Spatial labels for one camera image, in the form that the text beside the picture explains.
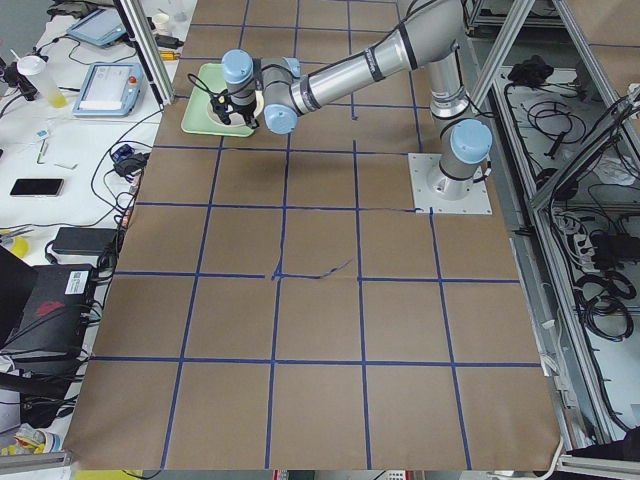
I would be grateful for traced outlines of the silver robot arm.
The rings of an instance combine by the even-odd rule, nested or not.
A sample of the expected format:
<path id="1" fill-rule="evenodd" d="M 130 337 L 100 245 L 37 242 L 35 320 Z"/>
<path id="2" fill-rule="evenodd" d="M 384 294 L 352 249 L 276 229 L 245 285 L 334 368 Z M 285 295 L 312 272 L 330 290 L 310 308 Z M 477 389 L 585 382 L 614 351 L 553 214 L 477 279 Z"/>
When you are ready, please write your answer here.
<path id="1" fill-rule="evenodd" d="M 226 87 L 209 96 L 211 115 L 225 127 L 238 116 L 251 129 L 262 115 L 271 132 L 287 135 L 305 114 L 398 72 L 425 68 L 430 110 L 442 142 L 428 186 L 444 200 L 461 200 L 478 182 L 476 172 L 493 141 L 489 128 L 471 114 L 458 60 L 462 33 L 460 2 L 411 1 L 381 40 L 312 73 L 302 73 L 295 58 L 255 59 L 244 50 L 230 50 L 221 62 Z"/>

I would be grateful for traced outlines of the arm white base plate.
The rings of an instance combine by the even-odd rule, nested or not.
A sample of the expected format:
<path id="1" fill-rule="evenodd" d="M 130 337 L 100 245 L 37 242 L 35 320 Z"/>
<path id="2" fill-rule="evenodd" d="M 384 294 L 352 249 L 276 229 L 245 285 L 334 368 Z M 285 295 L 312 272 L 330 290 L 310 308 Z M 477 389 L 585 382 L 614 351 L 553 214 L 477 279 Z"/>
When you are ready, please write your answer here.
<path id="1" fill-rule="evenodd" d="M 476 168 L 467 180 L 453 180 L 440 169 L 441 155 L 409 153 L 408 166 L 413 209 L 422 214 L 491 215 L 483 171 Z"/>

